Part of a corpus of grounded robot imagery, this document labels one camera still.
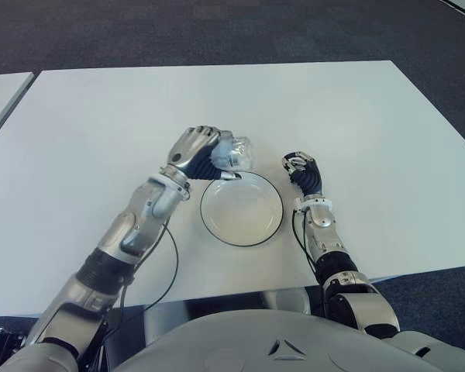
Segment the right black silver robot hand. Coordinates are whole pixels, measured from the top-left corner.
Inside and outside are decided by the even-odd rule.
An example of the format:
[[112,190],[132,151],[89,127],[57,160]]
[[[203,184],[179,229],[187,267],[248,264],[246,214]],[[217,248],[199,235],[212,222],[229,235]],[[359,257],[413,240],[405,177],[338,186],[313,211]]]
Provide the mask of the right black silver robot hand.
[[281,161],[291,183],[298,186],[304,196],[322,195],[322,177],[313,157],[297,151],[286,154]]

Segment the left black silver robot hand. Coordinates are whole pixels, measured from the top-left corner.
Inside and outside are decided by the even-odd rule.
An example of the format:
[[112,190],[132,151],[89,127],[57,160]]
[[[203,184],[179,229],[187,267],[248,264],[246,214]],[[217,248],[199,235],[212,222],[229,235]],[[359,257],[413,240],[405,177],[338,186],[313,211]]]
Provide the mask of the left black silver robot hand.
[[241,175],[217,168],[211,160],[212,151],[233,135],[213,126],[188,128],[171,148],[167,163],[192,180],[239,180]]

